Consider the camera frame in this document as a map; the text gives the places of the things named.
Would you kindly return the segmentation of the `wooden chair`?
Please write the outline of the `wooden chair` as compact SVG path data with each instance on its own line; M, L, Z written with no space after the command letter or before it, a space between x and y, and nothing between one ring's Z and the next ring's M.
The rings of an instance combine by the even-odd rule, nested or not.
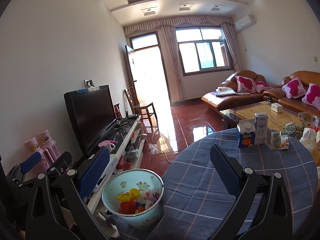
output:
M124 89L124 93L132 113L138 114L142 120L148 121L151 129L158 128L158 118L153 103L140 103L133 87Z

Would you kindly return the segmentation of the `pink flower pillow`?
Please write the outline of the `pink flower pillow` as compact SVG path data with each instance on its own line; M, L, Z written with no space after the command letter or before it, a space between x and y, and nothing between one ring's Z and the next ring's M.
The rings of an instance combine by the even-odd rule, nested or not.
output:
M320 110L320 86L310 83L302 102Z
M264 81L255 81L254 88L257 93L263 93L264 91L272 89L272 87Z
M301 98L306 94L306 90L299 77L295 77L293 80L285 84L282 87L282 90L288 99Z
M236 76L238 93L255 93L254 80L249 77Z

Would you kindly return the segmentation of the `yellow plastic bag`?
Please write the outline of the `yellow plastic bag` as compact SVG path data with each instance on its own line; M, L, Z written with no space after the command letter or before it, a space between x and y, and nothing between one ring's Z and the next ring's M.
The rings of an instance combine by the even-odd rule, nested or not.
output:
M120 202L128 202L130 200L137 200L140 196L140 190L136 188L131 188L129 192L124 192L116 196L116 200Z

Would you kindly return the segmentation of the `open brown door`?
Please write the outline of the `open brown door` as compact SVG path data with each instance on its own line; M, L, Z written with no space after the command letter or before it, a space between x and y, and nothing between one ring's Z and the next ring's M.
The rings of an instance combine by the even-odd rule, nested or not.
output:
M129 77L129 88L125 89L126 97L129 101L129 106L133 114L139 114L139 100L136 93L135 83L137 80L133 77L135 70L135 51L128 45L125 45L125 51L127 55L128 65L128 77Z

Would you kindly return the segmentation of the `pink thermos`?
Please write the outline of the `pink thermos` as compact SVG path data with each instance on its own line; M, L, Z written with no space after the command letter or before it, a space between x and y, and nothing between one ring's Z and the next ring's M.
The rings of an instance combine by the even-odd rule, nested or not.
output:
M32 156L34 153L39 153L38 156L41 156L40 162L33 168L36 174L45 173L47 169L50 167L50 162L46 156L47 150L43 150L36 138L33 137L24 142L25 149L28 152L28 156Z
M57 146L56 141L51 137L48 130L40 132L36 135L36 139L40 147L44 150L48 150L50 156L54 161L61 155L61 152Z

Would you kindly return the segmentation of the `red plastic bag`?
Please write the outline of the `red plastic bag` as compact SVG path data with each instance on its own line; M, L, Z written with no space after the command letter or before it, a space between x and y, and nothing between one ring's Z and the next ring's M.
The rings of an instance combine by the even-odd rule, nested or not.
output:
M119 213L124 215L134 215L136 213L136 201L130 200L128 202L121 202Z

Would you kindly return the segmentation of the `wooden glass coffee table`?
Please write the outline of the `wooden glass coffee table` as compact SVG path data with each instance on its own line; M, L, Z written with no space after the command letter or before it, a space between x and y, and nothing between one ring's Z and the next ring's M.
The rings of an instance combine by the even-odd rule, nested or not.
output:
M240 122L261 118L269 129L282 131L287 124L302 125L319 116L319 109L303 103L301 100L282 98L278 101L282 109L272 109L272 103L263 101L247 106L220 111L225 129L237 127Z

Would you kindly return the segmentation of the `light blue cartoon trash bin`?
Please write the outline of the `light blue cartoon trash bin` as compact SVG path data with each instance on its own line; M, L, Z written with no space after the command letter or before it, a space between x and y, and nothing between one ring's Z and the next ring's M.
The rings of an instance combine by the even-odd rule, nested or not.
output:
M111 178L103 188L104 207L132 227L147 231L164 215L164 183L155 172L136 168Z

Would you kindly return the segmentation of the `tall white milk carton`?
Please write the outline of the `tall white milk carton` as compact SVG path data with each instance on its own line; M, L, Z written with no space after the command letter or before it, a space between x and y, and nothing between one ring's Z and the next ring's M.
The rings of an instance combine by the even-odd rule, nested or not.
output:
M255 140L254 145L261 145L264 143L267 132L268 114L255 113L254 125L255 125Z

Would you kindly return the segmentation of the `window with brown frame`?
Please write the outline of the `window with brown frame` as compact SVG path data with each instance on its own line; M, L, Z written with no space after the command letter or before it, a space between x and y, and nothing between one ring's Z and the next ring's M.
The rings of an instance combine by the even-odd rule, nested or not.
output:
M178 28L176 40L184 76L233 69L232 57L221 28Z

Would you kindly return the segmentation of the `purple plastic wrapper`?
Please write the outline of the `purple plastic wrapper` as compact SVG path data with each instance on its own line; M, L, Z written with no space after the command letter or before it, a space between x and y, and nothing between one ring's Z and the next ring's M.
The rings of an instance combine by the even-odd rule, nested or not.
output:
M157 202L157 200L159 200L160 196L161 196L160 193L158 193L158 192L153 192L153 193L152 193L152 202L153 202L153 203Z

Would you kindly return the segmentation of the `crushed blue Look milk carton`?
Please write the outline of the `crushed blue Look milk carton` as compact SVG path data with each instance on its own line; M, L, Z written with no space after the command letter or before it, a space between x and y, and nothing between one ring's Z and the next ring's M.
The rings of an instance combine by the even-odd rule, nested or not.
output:
M140 204L139 202L136 202L136 211L135 211L135 214L144 212L144 211L146 210L145 207L146 207L146 204L145 204L145 203Z

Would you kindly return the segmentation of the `pink curtain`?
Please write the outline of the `pink curtain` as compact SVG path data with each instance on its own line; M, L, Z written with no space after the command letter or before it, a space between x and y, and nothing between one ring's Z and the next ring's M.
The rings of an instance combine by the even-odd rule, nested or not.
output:
M183 90L181 85L181 78L178 74L178 67L182 65L178 54L178 42L176 40L176 28L183 24L200 25L202 23L211 23L214 26L220 26L229 52L235 66L235 70L238 72L241 70L240 56L238 55L238 42L236 40L236 34L234 29L234 21L231 17L227 16L210 16L210 15L194 15L194 16L175 16L166 17L156 20L150 20L140 22L126 26L124 28L125 35L130 35L137 31L151 31L160 27L163 30L167 49L169 52L169 59L173 73L175 74L175 80L178 88L178 99L183 100Z

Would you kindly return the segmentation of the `white plastic bag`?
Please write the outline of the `white plastic bag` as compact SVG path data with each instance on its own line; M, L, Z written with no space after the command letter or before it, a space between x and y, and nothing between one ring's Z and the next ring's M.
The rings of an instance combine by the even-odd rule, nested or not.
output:
M137 202L143 204L145 202L153 202L153 193L154 189L143 190L140 192L140 196L137 199Z

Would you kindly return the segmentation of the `blue plaid tablecloth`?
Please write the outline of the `blue plaid tablecloth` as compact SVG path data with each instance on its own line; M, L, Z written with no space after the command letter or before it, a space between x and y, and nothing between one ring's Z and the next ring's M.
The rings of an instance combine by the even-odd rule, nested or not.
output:
M183 150L163 176L161 217L140 231L113 215L121 239L291 239L314 204L318 176L296 139L284 150L240 148L236 129Z

